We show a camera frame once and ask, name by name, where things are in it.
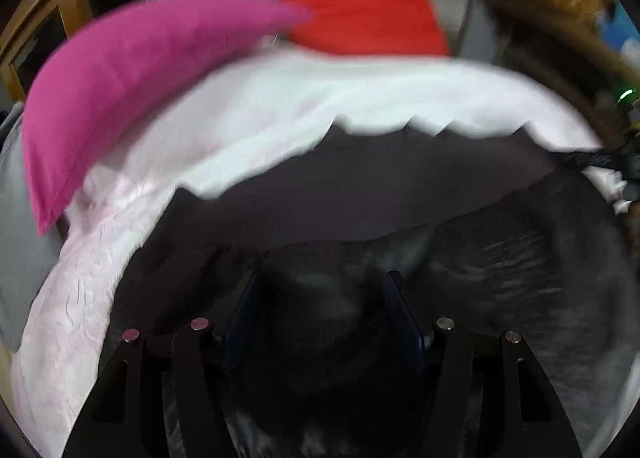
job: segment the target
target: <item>wooden furniture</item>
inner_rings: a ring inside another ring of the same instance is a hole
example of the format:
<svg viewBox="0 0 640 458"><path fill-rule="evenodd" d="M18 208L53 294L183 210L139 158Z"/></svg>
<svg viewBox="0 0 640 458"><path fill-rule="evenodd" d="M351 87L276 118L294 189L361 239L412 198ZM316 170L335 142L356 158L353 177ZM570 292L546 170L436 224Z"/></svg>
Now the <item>wooden furniture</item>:
<svg viewBox="0 0 640 458"><path fill-rule="evenodd" d="M23 101L49 55L93 18L127 0L22 0L0 34L0 74L12 99Z"/></svg>

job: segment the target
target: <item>magenta cushion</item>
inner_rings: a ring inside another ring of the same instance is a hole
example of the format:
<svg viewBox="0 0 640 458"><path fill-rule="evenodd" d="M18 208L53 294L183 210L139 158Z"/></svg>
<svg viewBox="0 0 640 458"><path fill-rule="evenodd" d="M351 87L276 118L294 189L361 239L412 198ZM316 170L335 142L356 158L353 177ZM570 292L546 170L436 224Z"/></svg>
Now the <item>magenta cushion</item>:
<svg viewBox="0 0 640 458"><path fill-rule="evenodd" d="M24 111L38 233L60 217L89 168L135 120L306 16L275 0L157 0L127 5L75 34L38 73Z"/></svg>

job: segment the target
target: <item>metal screw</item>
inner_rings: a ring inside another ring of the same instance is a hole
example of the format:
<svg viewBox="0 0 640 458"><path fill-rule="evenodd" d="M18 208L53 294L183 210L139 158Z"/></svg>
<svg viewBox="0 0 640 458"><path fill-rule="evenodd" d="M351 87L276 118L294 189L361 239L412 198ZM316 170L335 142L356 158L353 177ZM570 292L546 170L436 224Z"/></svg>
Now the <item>metal screw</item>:
<svg viewBox="0 0 640 458"><path fill-rule="evenodd" d="M135 342L138 337L140 337L140 332L135 328L129 328L122 334L122 340L129 344Z"/></svg>
<svg viewBox="0 0 640 458"><path fill-rule="evenodd" d="M516 330L507 330L504 333L504 338L507 339L510 343L517 344L522 340L522 335L516 332Z"/></svg>
<svg viewBox="0 0 640 458"><path fill-rule="evenodd" d="M456 324L453 322L453 319L450 319L449 317L438 317L436 325L441 330L453 330Z"/></svg>
<svg viewBox="0 0 640 458"><path fill-rule="evenodd" d="M193 321L191 321L191 329L200 331L204 330L207 326L209 326L209 319L205 319L204 317L196 317Z"/></svg>

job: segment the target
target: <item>white blanket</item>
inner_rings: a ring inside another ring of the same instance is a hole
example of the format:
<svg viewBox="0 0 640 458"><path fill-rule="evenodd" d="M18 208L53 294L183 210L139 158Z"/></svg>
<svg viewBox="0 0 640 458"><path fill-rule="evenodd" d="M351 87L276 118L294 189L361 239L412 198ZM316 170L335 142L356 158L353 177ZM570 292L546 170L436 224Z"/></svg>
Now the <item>white blanket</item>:
<svg viewBox="0 0 640 458"><path fill-rule="evenodd" d="M69 238L31 309L12 380L18 421L44 458L62 455L94 384L124 266L178 185L214 197L316 144L404 126L468 136L523 124L546 148L596 148L564 101L521 75L460 60L336 58L267 48L211 73L137 124L87 175Z"/></svg>

